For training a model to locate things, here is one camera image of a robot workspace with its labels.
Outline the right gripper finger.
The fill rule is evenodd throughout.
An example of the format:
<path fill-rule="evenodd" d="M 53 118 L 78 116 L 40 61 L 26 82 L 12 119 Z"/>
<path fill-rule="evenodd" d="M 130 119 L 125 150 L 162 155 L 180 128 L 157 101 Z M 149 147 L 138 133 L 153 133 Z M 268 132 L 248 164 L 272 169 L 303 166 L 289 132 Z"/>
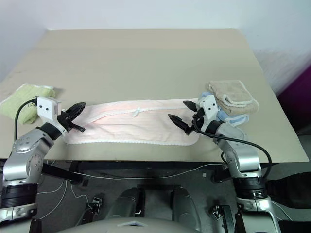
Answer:
<path fill-rule="evenodd" d="M 176 115 L 168 114 L 169 119 L 173 122 L 174 125 L 182 129 L 183 131 L 186 131 L 189 126 L 186 124 L 181 118 L 179 118 Z"/>
<path fill-rule="evenodd" d="M 197 112 L 197 107 L 196 107 L 196 103 L 189 101 L 189 100 L 185 100 L 183 101 L 183 103 L 192 111 Z"/>

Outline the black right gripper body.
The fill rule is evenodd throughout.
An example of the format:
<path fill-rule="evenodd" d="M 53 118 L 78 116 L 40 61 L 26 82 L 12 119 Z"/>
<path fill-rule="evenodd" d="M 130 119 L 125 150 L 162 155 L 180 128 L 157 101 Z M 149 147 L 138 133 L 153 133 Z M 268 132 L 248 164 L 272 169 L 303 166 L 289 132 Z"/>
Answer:
<path fill-rule="evenodd" d="M 205 116 L 205 111 L 203 108 L 200 108 L 196 114 L 193 115 L 193 119 L 191 121 L 191 126 L 189 126 L 186 130 L 185 133 L 186 135 L 190 135 L 192 132 L 199 133 L 201 131 L 201 128 L 204 124 L 204 116 Z"/>

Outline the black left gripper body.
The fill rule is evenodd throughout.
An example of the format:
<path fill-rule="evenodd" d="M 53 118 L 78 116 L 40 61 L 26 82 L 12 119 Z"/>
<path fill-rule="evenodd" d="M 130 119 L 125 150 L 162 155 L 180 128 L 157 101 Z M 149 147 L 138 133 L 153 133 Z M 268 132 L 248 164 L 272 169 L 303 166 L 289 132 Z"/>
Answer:
<path fill-rule="evenodd" d="M 66 129 L 66 131 L 70 131 L 72 129 L 72 119 L 67 112 L 62 111 L 61 114 L 57 116 L 57 121 Z"/>

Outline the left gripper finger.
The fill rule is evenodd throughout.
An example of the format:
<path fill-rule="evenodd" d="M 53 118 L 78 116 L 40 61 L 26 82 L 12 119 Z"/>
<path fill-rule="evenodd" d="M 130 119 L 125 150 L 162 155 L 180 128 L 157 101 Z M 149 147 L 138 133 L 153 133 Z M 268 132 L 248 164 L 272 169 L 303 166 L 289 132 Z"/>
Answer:
<path fill-rule="evenodd" d="M 85 106 L 86 106 L 85 102 L 80 102 L 72 105 L 70 108 L 64 111 L 65 120 L 67 121 L 75 120 L 82 113 Z"/>
<path fill-rule="evenodd" d="M 79 125 L 76 125 L 76 124 L 74 124 L 74 123 L 72 123 L 72 122 L 69 123 L 69 127 L 70 127 L 71 129 L 75 129 L 75 130 L 80 131 L 80 132 L 82 132 L 82 133 L 86 130 L 84 127 L 81 127 L 81 126 L 79 126 Z"/>

